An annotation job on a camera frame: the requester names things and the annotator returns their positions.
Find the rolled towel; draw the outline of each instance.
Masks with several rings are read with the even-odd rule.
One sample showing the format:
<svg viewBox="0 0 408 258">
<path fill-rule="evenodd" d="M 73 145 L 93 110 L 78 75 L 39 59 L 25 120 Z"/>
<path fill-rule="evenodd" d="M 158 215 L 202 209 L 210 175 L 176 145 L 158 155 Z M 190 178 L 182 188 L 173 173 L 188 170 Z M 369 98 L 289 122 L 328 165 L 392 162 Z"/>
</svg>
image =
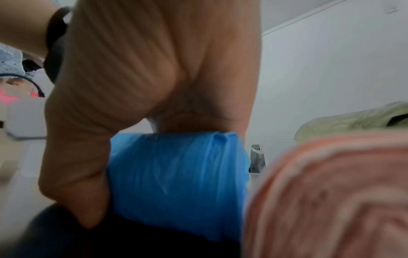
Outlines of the rolled towel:
<svg viewBox="0 0 408 258">
<path fill-rule="evenodd" d="M 408 133 L 321 138 L 263 174 L 247 258 L 408 257 Z"/>
<path fill-rule="evenodd" d="M 238 135 L 119 134 L 111 143 L 115 214 L 210 241 L 240 240 L 250 162 Z"/>
</svg>

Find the green fabric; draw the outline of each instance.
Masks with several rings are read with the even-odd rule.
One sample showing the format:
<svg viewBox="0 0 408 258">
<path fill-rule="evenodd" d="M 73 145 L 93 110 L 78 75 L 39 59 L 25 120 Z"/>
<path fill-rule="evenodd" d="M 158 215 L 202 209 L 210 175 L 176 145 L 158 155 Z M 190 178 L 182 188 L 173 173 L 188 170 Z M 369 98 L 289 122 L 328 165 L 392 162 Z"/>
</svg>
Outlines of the green fabric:
<svg viewBox="0 0 408 258">
<path fill-rule="evenodd" d="M 311 139 L 349 132 L 388 128 L 408 128 L 408 119 L 391 127 L 387 124 L 393 117 L 408 114 L 408 102 L 398 101 L 370 110 L 313 119 L 302 125 L 295 135 L 295 141 L 307 142 Z"/>
</svg>

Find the blue plastic bag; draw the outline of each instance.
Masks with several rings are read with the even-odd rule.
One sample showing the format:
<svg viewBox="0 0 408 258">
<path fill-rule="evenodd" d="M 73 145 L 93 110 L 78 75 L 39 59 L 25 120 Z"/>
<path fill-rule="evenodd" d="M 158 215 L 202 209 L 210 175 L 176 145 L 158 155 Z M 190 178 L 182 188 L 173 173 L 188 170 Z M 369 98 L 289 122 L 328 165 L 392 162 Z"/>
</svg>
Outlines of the blue plastic bag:
<svg viewBox="0 0 408 258">
<path fill-rule="evenodd" d="M 235 133 L 118 134 L 108 177 L 129 220 L 239 241 L 249 158 Z"/>
</svg>

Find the ceiling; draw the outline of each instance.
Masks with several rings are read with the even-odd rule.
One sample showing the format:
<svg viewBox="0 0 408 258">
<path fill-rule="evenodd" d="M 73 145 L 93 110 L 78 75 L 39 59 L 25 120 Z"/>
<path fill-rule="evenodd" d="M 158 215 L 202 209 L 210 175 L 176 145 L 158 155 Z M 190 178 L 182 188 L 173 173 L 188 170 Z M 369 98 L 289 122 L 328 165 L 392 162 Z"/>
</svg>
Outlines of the ceiling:
<svg viewBox="0 0 408 258">
<path fill-rule="evenodd" d="M 332 0 L 262 0 L 262 31 L 325 5 Z"/>
</svg>

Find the pink towel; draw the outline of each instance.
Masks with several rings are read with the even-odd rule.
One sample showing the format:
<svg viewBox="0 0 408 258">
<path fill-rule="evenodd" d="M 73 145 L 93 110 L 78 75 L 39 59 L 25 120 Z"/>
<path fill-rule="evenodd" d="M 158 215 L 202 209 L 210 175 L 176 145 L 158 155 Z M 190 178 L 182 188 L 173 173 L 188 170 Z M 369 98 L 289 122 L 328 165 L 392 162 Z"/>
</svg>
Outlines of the pink towel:
<svg viewBox="0 0 408 258">
<path fill-rule="evenodd" d="M 247 203 L 243 255 L 408 257 L 408 133 L 321 138 L 268 168 Z"/>
</svg>

